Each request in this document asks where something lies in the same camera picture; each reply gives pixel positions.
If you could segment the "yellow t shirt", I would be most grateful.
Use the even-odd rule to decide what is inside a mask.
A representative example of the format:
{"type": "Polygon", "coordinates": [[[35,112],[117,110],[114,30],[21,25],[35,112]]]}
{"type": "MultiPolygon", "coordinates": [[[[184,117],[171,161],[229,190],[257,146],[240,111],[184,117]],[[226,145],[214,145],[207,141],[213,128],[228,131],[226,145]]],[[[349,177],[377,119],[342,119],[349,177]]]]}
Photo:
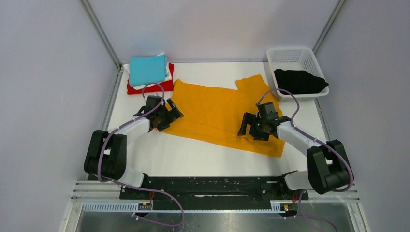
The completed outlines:
{"type": "Polygon", "coordinates": [[[172,101],[183,114],[164,133],[216,145],[281,157],[285,142],[274,137],[258,141],[239,136],[244,113],[256,114],[256,103],[270,89],[261,75],[240,79],[237,89],[174,83],[172,101]]]}

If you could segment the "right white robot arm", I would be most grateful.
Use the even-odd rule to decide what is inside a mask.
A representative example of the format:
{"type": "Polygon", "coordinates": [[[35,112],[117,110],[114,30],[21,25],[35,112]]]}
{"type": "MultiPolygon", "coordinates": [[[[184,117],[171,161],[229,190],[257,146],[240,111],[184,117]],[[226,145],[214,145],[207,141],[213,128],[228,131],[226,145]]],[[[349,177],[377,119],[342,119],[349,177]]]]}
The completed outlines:
{"type": "Polygon", "coordinates": [[[279,116],[272,102],[257,104],[256,114],[244,113],[239,136],[251,135],[254,140],[268,141],[275,137],[287,142],[307,158],[307,170],[281,176],[278,195],[289,199],[300,189],[318,194],[349,190],[354,181],[344,145],[339,140],[322,141],[300,129],[292,117],[279,116]]]}

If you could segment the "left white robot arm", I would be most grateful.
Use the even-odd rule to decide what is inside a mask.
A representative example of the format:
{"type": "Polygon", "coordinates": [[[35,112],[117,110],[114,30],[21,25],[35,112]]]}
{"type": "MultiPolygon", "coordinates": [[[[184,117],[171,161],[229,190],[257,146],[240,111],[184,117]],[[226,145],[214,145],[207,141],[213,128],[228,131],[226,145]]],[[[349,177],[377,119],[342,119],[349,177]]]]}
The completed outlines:
{"type": "Polygon", "coordinates": [[[149,195],[150,186],[144,182],[146,174],[127,164],[130,160],[128,146],[154,129],[162,131],[183,117],[171,99],[148,96],[145,105],[124,124],[112,130],[95,130],[88,146],[84,171],[102,182],[118,182],[132,186],[132,193],[139,199],[149,195]]]}

